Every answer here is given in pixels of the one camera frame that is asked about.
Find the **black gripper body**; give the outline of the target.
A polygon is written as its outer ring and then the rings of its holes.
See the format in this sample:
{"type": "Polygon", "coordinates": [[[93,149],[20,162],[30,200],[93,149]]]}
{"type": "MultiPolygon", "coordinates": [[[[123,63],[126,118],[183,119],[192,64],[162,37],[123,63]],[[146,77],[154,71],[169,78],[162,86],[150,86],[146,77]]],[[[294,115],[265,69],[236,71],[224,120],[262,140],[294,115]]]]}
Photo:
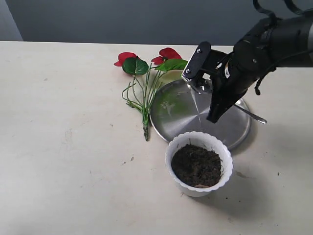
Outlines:
{"type": "Polygon", "coordinates": [[[241,98],[251,85],[260,95],[259,86],[273,69],[270,54],[270,36],[275,26],[257,24],[226,54],[210,49],[207,70],[212,80],[213,98],[241,98]]]}

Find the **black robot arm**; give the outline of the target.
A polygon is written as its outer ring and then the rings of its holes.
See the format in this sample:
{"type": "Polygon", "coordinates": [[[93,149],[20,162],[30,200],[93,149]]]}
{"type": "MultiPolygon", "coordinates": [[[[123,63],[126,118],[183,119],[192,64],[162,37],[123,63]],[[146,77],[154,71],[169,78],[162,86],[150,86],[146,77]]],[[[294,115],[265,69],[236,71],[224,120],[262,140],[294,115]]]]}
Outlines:
{"type": "Polygon", "coordinates": [[[226,54],[201,42],[188,61],[182,79],[199,93],[212,94],[207,120],[216,123],[254,85],[277,68],[313,66],[313,19],[296,17],[260,20],[226,54]]]}

